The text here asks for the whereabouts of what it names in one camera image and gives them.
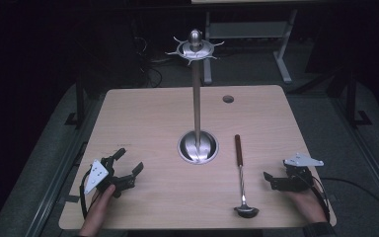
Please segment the metal utensil rack stand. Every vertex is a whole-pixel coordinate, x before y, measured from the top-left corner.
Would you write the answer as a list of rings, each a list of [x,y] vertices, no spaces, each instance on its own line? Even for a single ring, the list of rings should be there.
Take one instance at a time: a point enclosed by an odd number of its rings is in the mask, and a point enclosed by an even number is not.
[[[217,138],[201,129],[201,74],[205,59],[213,58],[216,44],[205,40],[202,32],[193,29],[186,40],[175,38],[176,50],[169,55],[185,59],[192,71],[193,130],[182,135],[178,141],[178,152],[187,162],[202,165],[212,161],[219,150]]]

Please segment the ladle with wooden handle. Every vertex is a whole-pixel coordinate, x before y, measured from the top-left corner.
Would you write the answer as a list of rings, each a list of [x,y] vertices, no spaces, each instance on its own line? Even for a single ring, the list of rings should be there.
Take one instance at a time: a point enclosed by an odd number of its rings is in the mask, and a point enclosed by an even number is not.
[[[245,184],[244,184],[244,173],[243,173],[243,153],[242,153],[242,143],[241,136],[239,134],[235,135],[235,148],[236,148],[236,161],[239,169],[240,178],[240,193],[241,193],[241,205],[235,207],[235,211],[239,216],[243,218],[253,218],[259,213],[259,210],[255,207],[248,206],[245,194]]]

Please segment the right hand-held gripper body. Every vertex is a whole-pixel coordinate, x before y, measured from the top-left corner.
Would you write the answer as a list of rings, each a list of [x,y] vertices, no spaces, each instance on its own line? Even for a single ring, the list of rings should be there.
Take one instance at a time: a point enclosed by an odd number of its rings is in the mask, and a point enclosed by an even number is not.
[[[310,167],[321,167],[324,165],[324,162],[303,153],[296,153],[291,158],[285,159],[283,165],[286,168],[288,179],[284,190],[302,192],[313,186],[313,176]]]

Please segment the black metal stand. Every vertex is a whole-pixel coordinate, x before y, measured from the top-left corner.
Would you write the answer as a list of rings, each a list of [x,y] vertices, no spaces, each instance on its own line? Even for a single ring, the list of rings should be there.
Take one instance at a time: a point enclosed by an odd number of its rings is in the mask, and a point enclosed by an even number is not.
[[[346,91],[344,115],[347,122],[353,128],[357,128],[359,125],[371,125],[372,121],[366,112],[356,109],[357,81],[351,68],[343,67],[335,73],[327,94],[331,98],[339,98],[343,91]]]
[[[83,80],[81,77],[76,79],[75,84],[76,92],[76,112],[70,113],[65,125],[74,125],[76,129],[79,129],[85,119],[85,91]]]

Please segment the white metal desk frame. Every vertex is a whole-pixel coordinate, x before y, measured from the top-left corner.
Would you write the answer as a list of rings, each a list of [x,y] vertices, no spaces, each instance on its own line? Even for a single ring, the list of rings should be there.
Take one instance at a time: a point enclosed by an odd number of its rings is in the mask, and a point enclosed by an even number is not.
[[[205,13],[205,38],[211,40],[260,39],[279,40],[278,50],[273,52],[282,81],[291,84],[292,79],[284,62],[284,54],[294,28],[298,10],[293,8],[286,21],[223,21],[211,18],[212,12]]]

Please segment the person's right hand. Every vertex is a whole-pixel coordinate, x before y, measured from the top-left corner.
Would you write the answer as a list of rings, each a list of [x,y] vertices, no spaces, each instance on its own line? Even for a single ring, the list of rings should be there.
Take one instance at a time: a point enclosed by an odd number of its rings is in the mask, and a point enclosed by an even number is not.
[[[294,193],[285,193],[295,204],[298,211],[305,217],[308,223],[327,222],[328,219],[321,207],[319,200],[310,190]]]

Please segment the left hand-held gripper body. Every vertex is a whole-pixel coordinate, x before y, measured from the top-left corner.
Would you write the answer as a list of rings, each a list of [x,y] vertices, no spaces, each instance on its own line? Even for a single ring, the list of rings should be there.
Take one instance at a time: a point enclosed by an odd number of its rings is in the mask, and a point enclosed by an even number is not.
[[[83,194],[87,195],[93,189],[97,189],[103,193],[109,186],[114,185],[114,198],[119,198],[125,190],[134,187],[136,179],[136,170],[133,170],[130,175],[116,177],[114,175],[114,162],[116,158],[102,158],[95,160],[86,177],[86,184],[83,188]]]

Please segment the person's left hand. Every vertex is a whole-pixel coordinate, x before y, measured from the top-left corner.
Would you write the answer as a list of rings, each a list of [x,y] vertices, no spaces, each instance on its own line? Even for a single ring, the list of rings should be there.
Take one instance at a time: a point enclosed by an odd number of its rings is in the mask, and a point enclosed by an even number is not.
[[[112,199],[114,191],[115,185],[110,185],[102,194],[96,196],[94,204],[90,207],[82,228],[98,230],[101,229],[105,221],[108,206],[110,200]]]

